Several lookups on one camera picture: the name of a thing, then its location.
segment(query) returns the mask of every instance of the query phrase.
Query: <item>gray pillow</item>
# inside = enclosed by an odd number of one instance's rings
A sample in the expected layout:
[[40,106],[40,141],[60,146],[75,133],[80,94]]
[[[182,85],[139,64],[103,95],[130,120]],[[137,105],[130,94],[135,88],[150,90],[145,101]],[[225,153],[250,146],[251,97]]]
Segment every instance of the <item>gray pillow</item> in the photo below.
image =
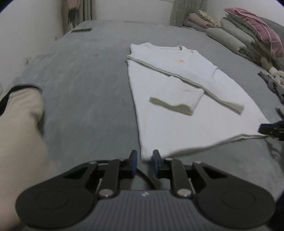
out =
[[201,31],[201,32],[206,32],[206,28],[203,28],[203,27],[197,25],[196,23],[190,21],[188,17],[183,22],[183,25],[187,26],[187,27],[192,27],[192,28],[194,28],[194,29],[196,29],[198,31]]
[[[271,29],[273,29],[279,35],[282,41],[282,44],[284,44],[284,27],[269,19],[261,18],[261,17],[260,19],[264,21]],[[284,71],[284,57],[282,58],[277,57],[276,60],[272,63],[275,68]]]

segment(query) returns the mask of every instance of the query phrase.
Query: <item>mattress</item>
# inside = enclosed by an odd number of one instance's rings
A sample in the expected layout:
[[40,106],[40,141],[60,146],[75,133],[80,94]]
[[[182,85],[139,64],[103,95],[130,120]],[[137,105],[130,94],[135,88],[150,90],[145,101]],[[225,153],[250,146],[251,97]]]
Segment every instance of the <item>mattress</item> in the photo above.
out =
[[[94,20],[79,27],[93,29],[66,34],[12,83],[42,88],[45,114],[41,129],[49,155],[61,172],[90,160],[126,158],[132,149],[140,152],[126,63],[132,43],[197,50],[237,82],[269,121],[280,120],[275,112],[275,107],[281,107],[279,99],[257,75],[263,69],[205,33],[140,22]],[[275,139],[248,139],[202,152],[182,152],[176,158],[184,164],[203,161],[267,189],[276,199],[284,188],[281,150]],[[153,179],[150,163],[139,160],[138,168]],[[160,189],[170,187],[168,180],[153,181]],[[122,188],[130,183],[122,182]],[[137,178],[131,188],[148,186]]]

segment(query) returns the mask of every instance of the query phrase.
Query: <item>beige sleeve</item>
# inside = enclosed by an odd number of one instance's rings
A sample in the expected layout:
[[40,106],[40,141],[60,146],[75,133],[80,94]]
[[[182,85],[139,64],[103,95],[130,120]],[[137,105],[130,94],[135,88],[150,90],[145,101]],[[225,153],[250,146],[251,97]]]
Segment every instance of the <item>beige sleeve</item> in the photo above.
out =
[[37,127],[43,114],[40,92],[11,93],[0,116],[0,231],[20,224],[15,201],[26,188],[57,174]]

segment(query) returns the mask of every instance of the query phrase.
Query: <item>black cable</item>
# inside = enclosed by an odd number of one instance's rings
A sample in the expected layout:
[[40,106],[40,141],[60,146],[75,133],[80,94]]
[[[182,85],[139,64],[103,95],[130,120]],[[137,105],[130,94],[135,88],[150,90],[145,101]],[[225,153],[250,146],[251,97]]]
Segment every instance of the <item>black cable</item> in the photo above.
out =
[[[97,160],[96,162],[98,164],[106,164],[106,163],[110,162],[110,160]],[[148,183],[148,185],[150,186],[150,188],[152,190],[156,190],[154,183],[151,181],[151,179],[148,176],[146,176],[146,174],[144,172],[142,172],[140,169],[137,168],[136,173],[137,173],[137,175],[139,175],[143,180],[145,180]]]

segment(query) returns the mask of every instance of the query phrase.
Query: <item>pink fabric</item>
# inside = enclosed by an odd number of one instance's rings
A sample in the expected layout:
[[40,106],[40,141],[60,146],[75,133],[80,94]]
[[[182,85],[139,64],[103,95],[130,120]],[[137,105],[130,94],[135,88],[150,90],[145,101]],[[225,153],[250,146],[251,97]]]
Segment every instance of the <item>pink fabric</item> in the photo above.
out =
[[279,35],[255,14],[241,8],[226,8],[224,11],[232,13],[246,20],[259,34],[261,40],[271,44],[271,54],[283,57],[283,44]]

